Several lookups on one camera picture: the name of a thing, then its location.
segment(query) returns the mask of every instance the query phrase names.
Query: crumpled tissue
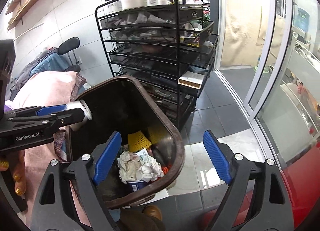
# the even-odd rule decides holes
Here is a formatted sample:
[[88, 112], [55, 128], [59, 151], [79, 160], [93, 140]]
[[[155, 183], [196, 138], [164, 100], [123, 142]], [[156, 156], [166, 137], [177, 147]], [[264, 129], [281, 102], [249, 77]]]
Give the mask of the crumpled tissue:
[[136, 173], [137, 180], [149, 182], [155, 181], [158, 177], [164, 176], [160, 163], [148, 154], [146, 148], [142, 149], [137, 154], [142, 158], [142, 166]]
[[127, 180], [143, 180], [145, 182], [155, 181], [163, 177], [161, 165], [151, 157], [146, 149], [138, 153], [123, 152], [118, 158], [119, 175], [123, 183]]
[[137, 180], [136, 172], [142, 165], [142, 158], [132, 152], [123, 152], [118, 160], [119, 177], [123, 183], [127, 183], [127, 180]]

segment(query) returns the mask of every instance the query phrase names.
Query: brown shoe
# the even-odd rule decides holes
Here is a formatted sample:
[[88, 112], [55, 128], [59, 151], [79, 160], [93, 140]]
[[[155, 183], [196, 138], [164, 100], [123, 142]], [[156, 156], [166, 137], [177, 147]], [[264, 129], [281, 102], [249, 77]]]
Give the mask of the brown shoe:
[[161, 213], [161, 210], [160, 208], [158, 208], [157, 206], [155, 205], [149, 205], [149, 206], [146, 206], [142, 213], [148, 215], [148, 216], [153, 216], [159, 220], [162, 221], [162, 213]]

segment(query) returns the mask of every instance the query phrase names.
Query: brown trash can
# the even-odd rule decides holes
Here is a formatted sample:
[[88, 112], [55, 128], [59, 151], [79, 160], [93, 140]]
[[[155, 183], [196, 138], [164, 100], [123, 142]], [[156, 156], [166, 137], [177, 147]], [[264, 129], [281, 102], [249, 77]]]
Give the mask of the brown trash can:
[[[98, 185], [107, 208], [137, 206], [175, 181], [184, 163], [181, 135], [137, 79], [131, 76], [111, 78], [83, 92], [77, 98], [80, 99], [90, 108], [92, 121], [88, 121], [77, 132], [69, 129], [68, 161], [90, 154], [98, 144], [105, 143], [113, 131], [120, 132], [122, 145], [125, 145], [128, 143], [128, 134], [141, 130], [155, 143], [166, 166], [171, 167], [163, 178], [131, 192], [129, 186], [119, 179], [115, 160], [106, 180]], [[73, 183], [73, 186], [77, 192], [76, 184]]]

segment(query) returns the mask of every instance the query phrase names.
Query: pink blanket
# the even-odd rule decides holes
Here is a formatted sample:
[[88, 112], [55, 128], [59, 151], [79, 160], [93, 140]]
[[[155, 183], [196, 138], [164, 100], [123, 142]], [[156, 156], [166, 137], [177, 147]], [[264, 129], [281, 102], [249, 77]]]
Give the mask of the pink blanket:
[[[12, 108], [69, 103], [76, 99], [79, 87], [85, 82], [86, 79], [72, 71], [46, 71], [35, 74], [18, 92], [12, 102]], [[64, 128], [60, 128], [60, 135], [64, 130]], [[59, 133], [55, 134], [55, 139], [58, 138]], [[58, 158], [56, 155], [58, 152], [57, 148], [55, 149], [54, 142], [25, 150], [27, 177], [25, 196], [28, 209], [23, 214], [26, 217], [27, 226], [30, 226], [32, 208], [41, 179], [50, 161]], [[80, 221], [90, 225], [74, 193], [73, 196]]]

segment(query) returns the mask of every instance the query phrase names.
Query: chair backrest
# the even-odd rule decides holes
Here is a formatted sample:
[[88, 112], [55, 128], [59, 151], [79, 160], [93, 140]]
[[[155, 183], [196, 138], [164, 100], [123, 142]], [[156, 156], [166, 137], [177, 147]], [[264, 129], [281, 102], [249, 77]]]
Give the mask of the chair backrest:
[[69, 51], [78, 48], [79, 46], [80, 46], [80, 40], [78, 37], [70, 38], [70, 39], [66, 40], [65, 42], [63, 42], [59, 46], [58, 54], [64, 55], [64, 54], [68, 53]]

